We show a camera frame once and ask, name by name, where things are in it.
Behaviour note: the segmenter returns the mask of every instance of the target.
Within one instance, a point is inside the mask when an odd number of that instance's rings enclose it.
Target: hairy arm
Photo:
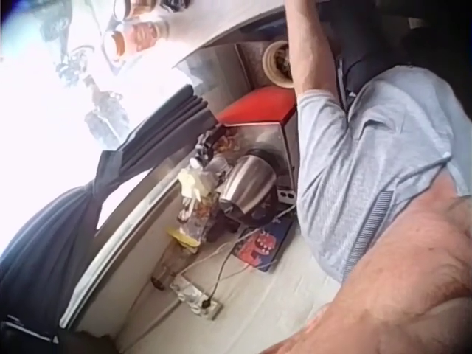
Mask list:
[[[314,0],[285,0],[291,74],[299,97],[308,90],[329,91],[336,99],[336,70]]]

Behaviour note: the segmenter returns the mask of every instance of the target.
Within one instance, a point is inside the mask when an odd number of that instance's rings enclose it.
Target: gray t-shirt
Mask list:
[[[472,124],[432,72],[396,66],[348,114],[327,91],[298,100],[298,216],[320,266],[341,282],[376,238],[446,167],[471,193]]]

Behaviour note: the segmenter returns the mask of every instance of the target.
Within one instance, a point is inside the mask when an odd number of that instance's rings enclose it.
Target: electric kettle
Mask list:
[[[223,185],[220,208],[228,218],[261,227],[277,214],[277,160],[265,150],[239,158]]]

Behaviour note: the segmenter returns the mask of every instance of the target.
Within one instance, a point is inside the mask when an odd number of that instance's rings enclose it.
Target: kettle handle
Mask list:
[[[265,198],[263,204],[265,204],[264,216],[262,216],[261,218],[254,218],[254,212],[256,212],[258,208],[261,208],[261,206],[256,206],[247,215],[243,215],[240,218],[240,221],[251,227],[261,227],[272,222],[273,219],[277,216],[277,210],[279,207],[279,196],[277,193],[277,186],[273,186],[271,188],[271,191]]]

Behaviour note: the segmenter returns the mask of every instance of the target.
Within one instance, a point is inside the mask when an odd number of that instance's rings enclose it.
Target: stainless steel kettle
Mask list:
[[[229,218],[248,226],[270,223],[277,214],[277,162],[264,150],[239,158],[224,182],[220,208]]]

